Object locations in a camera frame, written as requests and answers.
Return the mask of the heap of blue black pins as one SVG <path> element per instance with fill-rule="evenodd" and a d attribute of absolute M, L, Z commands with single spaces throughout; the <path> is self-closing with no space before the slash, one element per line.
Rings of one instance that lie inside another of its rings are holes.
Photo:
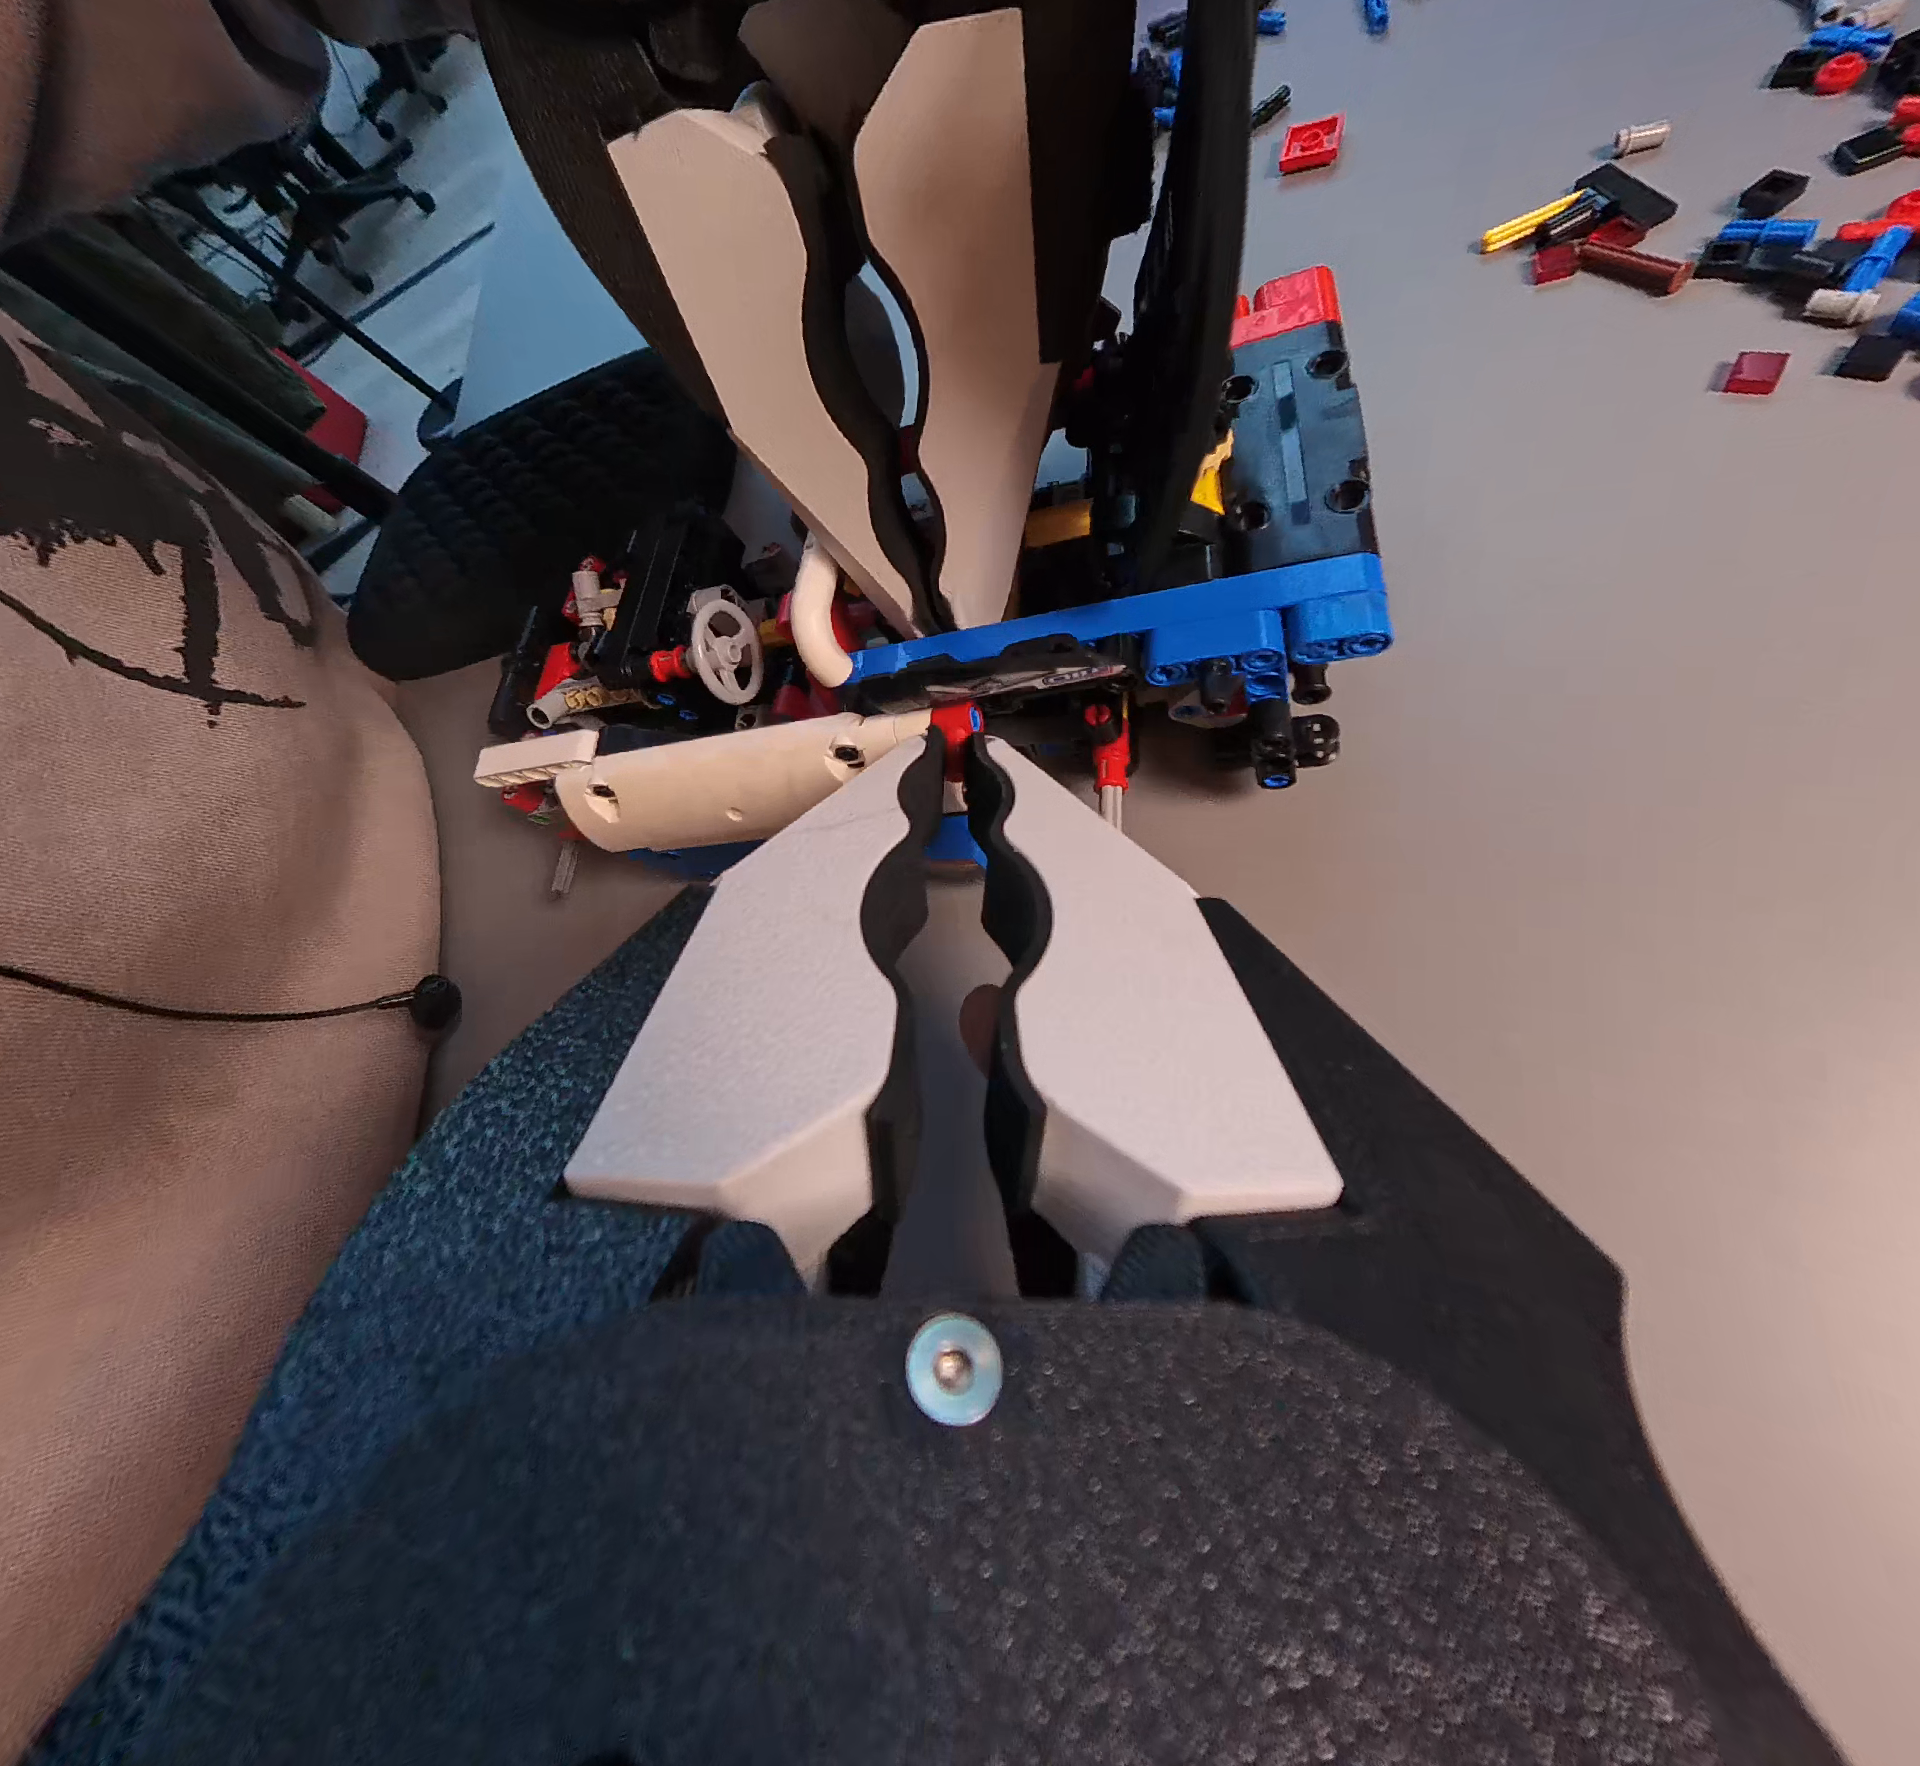
<path fill-rule="evenodd" d="M 1280 38 L 1286 28 L 1286 14 L 1280 0 L 1259 0 L 1257 38 Z M 1169 9 L 1147 22 L 1143 45 L 1136 58 L 1136 78 L 1146 89 L 1154 108 L 1155 128 L 1169 130 L 1175 118 L 1178 93 L 1183 75 L 1183 48 L 1187 35 L 1187 7 Z M 1289 110 L 1291 87 L 1277 85 L 1252 110 L 1252 132 L 1262 132 Z"/>

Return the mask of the white and blue lego panel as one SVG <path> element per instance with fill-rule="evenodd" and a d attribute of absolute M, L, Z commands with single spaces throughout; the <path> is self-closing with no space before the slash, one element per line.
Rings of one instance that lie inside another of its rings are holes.
<path fill-rule="evenodd" d="M 977 723 L 977 711 L 833 714 L 636 750 L 615 750 L 611 729 L 570 729 L 484 750 L 475 781 L 552 794 L 563 821 L 607 852 L 703 864 L 768 845 L 768 861 L 744 861 L 753 878 L 810 870 L 850 887 L 896 850 L 908 870 L 922 859 L 984 862 L 952 809 L 945 723 Z"/>

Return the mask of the pile of small lego pieces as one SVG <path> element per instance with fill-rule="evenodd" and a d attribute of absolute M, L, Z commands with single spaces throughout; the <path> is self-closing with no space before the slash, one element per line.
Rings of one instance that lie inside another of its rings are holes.
<path fill-rule="evenodd" d="M 1832 147 L 1831 171 L 1857 179 L 1918 151 L 1918 35 L 1904 28 L 1908 0 L 1783 0 L 1800 19 L 1797 42 L 1772 64 L 1768 92 L 1845 101 L 1862 96 L 1874 118 Z M 1785 314 L 1856 341 L 1834 362 L 1838 378 L 1887 383 L 1917 353 L 1917 294 L 1886 319 L 1882 290 L 1917 281 L 1917 191 L 1891 198 L 1870 217 L 1824 228 L 1798 210 L 1808 172 L 1768 168 L 1741 186 L 1714 232 L 1695 252 L 1649 248 L 1678 203 L 1628 162 L 1668 145 L 1668 119 L 1617 130 L 1601 161 L 1571 188 L 1536 210 L 1490 225 L 1476 252 L 1528 255 L 1529 279 L 1543 288 L 1588 272 L 1649 297 L 1672 297 L 1693 281 L 1770 294 Z"/>

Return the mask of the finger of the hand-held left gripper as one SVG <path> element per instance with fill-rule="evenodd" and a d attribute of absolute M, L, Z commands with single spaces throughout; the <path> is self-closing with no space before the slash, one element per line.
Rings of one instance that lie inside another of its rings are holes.
<path fill-rule="evenodd" d="M 854 362 L 850 210 L 803 130 L 675 110 L 608 143 L 667 294 L 736 444 L 908 635 L 927 564 L 901 496 L 901 437 Z"/>
<path fill-rule="evenodd" d="M 939 591 L 953 623 L 997 623 L 1046 442 L 1021 9 L 922 24 L 852 158 L 869 244 L 920 347 Z"/>

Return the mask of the black textured cushion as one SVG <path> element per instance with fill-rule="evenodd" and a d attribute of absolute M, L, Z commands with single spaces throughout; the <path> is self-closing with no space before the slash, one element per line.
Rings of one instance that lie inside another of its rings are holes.
<path fill-rule="evenodd" d="M 603 362 L 435 448 L 399 488 L 347 611 L 356 657 L 390 681 L 516 643 L 585 558 L 687 505 L 721 512 L 734 446 L 657 352 Z"/>

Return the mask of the person's leg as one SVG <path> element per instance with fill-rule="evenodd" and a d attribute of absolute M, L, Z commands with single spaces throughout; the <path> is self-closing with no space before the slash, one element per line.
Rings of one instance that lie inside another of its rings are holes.
<path fill-rule="evenodd" d="M 262 416 L 308 435 L 324 405 L 257 328 L 267 319 L 214 274 L 176 252 L 155 258 L 110 221 L 85 217 L 4 244 L 4 304 L 133 411 L 139 429 L 176 448 L 253 510 L 290 529 L 304 495 L 338 512 L 340 495 L 264 446 L 206 391 L 222 378 Z"/>

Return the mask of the lego race car model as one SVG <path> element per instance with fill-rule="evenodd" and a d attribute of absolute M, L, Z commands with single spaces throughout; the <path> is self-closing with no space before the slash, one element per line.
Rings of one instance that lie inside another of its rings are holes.
<path fill-rule="evenodd" d="M 1392 643 L 1372 469 L 1333 270 L 1237 290 L 1259 0 L 1187 0 L 1169 130 L 1146 114 L 1141 225 L 1110 242 L 1078 378 L 1046 363 L 1046 442 L 997 623 L 953 623 L 943 520 L 920 474 L 922 358 L 848 205 L 847 330 L 900 426 L 901 496 L 927 564 L 927 628 L 890 626 L 788 496 L 782 540 L 722 538 L 679 506 L 574 573 L 574 641 L 547 649 L 515 742 L 611 729 L 615 750 L 833 714 L 945 711 L 1090 757 L 1121 824 L 1143 708 L 1199 726 L 1262 790 L 1338 753 L 1333 662 Z"/>

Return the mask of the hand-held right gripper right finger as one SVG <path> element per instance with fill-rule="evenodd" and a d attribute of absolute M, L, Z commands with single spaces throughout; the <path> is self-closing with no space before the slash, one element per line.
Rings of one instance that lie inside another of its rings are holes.
<path fill-rule="evenodd" d="M 1344 1180 L 1200 897 L 1002 739 L 957 754 L 981 855 L 958 1046 L 988 1292 L 1072 1294 L 1151 1225 L 1317 1215 Z"/>

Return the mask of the black office chair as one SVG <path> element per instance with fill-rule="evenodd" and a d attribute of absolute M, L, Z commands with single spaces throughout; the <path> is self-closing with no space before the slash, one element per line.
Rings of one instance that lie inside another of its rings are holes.
<path fill-rule="evenodd" d="M 432 69 L 446 57 L 446 35 L 380 45 L 366 50 L 370 83 L 353 101 L 356 118 L 387 149 L 358 157 L 324 114 L 268 143 L 241 147 L 222 161 L 159 181 L 152 196 L 195 230 L 226 242 L 267 281 L 267 303 L 280 324 L 310 314 L 301 270 L 315 263 L 368 294 L 373 279 L 342 265 L 350 221 L 382 203 L 404 203 L 430 215 L 433 196 L 402 174 L 416 147 L 399 139 L 387 116 L 392 101 L 420 101 L 444 114 L 448 100 Z"/>

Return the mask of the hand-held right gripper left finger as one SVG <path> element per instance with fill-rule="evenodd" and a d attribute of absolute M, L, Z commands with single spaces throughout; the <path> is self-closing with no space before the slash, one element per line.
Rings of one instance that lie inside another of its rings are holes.
<path fill-rule="evenodd" d="M 948 742 L 918 736 L 724 873 L 563 1168 L 581 1201 L 758 1222 L 806 1284 L 890 1225 L 920 1142 L 900 965 Z"/>

